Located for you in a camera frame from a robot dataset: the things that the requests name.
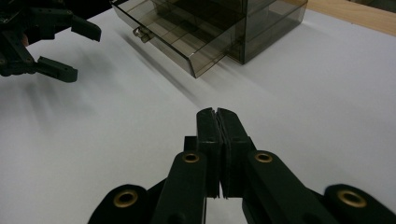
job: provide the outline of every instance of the brass screw insert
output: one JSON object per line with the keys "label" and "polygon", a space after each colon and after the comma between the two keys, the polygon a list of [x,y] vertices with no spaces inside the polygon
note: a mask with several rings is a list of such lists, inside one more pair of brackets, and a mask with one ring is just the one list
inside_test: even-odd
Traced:
{"label": "brass screw insert", "polygon": [[118,208],[126,208],[136,203],[137,198],[136,191],[132,189],[125,189],[114,197],[113,203]]}
{"label": "brass screw insert", "polygon": [[199,156],[193,153],[189,153],[186,155],[183,155],[183,161],[185,162],[197,162],[199,160]]}
{"label": "brass screw insert", "polygon": [[254,158],[259,162],[271,162],[273,160],[272,156],[263,152],[256,154]]}
{"label": "brass screw insert", "polygon": [[366,200],[364,200],[364,198],[348,189],[339,190],[337,192],[337,196],[341,200],[341,202],[346,203],[347,205],[352,207],[363,208],[367,205],[367,202]]}

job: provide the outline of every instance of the open drawer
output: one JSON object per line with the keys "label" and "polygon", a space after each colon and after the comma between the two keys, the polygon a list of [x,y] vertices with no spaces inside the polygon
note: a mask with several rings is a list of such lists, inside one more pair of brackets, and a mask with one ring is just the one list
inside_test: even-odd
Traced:
{"label": "open drawer", "polygon": [[116,0],[112,6],[134,35],[199,77],[225,55],[247,63],[303,20],[306,0]]}

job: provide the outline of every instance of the white table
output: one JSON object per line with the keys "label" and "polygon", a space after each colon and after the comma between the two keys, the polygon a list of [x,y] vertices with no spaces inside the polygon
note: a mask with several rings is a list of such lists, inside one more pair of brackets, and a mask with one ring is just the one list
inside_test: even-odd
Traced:
{"label": "white table", "polygon": [[[0,78],[0,223],[87,223],[115,187],[164,179],[195,115],[226,108],[258,149],[308,187],[345,183],[396,212],[396,38],[307,10],[246,65],[224,58],[198,79],[113,9],[97,43],[65,30],[28,49],[78,81]],[[208,200],[206,223],[246,223],[241,200]]]}

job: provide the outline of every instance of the plastic storage box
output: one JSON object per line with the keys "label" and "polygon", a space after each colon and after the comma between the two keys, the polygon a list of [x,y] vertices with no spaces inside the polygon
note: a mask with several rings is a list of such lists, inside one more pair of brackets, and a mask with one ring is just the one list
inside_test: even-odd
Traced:
{"label": "plastic storage box", "polygon": [[115,0],[118,16],[199,77],[222,57],[247,63],[300,24],[307,0]]}

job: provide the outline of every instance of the black plastic part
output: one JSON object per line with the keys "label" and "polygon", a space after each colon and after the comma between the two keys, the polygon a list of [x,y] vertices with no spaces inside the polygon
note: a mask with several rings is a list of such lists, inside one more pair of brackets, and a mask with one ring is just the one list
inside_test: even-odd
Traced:
{"label": "black plastic part", "polygon": [[244,161],[247,154],[255,150],[238,116],[230,110],[217,111],[219,127],[223,138],[221,187],[224,198],[243,196],[246,174]]}
{"label": "black plastic part", "polygon": [[77,81],[78,70],[64,63],[58,63],[51,59],[40,57],[36,65],[37,72],[61,80],[63,82]]}
{"label": "black plastic part", "polygon": [[[125,204],[135,202],[126,207],[116,206],[117,199]],[[139,224],[143,223],[143,215],[147,210],[148,193],[136,185],[123,185],[111,190],[93,212],[88,224]]]}
{"label": "black plastic part", "polygon": [[99,28],[99,26],[91,22],[74,16],[71,27],[71,31],[76,34],[83,35],[92,40],[100,41],[102,30]]}
{"label": "black plastic part", "polygon": [[3,77],[34,73],[35,60],[12,31],[0,33],[0,74]]}
{"label": "black plastic part", "polygon": [[275,154],[250,152],[246,173],[272,223],[338,223]]}
{"label": "black plastic part", "polygon": [[205,179],[204,154],[197,151],[177,154],[150,223],[205,223]]}
{"label": "black plastic part", "polygon": [[123,189],[113,190],[89,224],[205,224],[206,197],[219,189],[214,173],[221,161],[224,197],[241,195],[248,224],[396,223],[388,208],[360,189],[336,185],[322,196],[306,188],[277,155],[255,148],[234,112],[207,108],[197,114],[197,136],[185,137],[168,177],[142,192],[141,208],[129,208],[128,215],[115,209],[111,199]]}
{"label": "black plastic part", "polygon": [[349,185],[326,188],[323,201],[342,223],[394,224],[396,216],[386,206],[361,189]]}
{"label": "black plastic part", "polygon": [[207,157],[207,197],[219,197],[221,136],[216,113],[212,108],[197,113],[197,149]]}
{"label": "black plastic part", "polygon": [[0,75],[38,72],[64,82],[75,82],[78,70],[71,66],[43,57],[36,63],[21,42],[23,35],[35,29],[39,39],[54,39],[57,28],[71,26],[73,32],[99,41],[101,29],[65,9],[63,0],[14,0],[8,4],[11,5],[0,6]]}

